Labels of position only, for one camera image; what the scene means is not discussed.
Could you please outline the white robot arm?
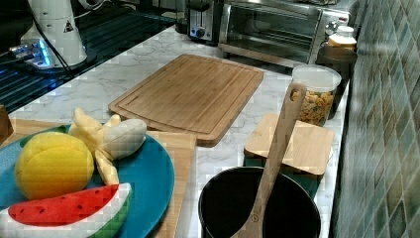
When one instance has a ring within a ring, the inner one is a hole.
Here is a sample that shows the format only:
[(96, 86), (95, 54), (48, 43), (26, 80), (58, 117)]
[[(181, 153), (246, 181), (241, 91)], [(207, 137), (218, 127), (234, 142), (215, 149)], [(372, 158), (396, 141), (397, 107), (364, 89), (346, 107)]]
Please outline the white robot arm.
[(71, 0), (27, 1), (33, 25), (21, 38), (21, 44), (10, 49), (16, 59), (40, 70), (73, 69), (86, 61)]

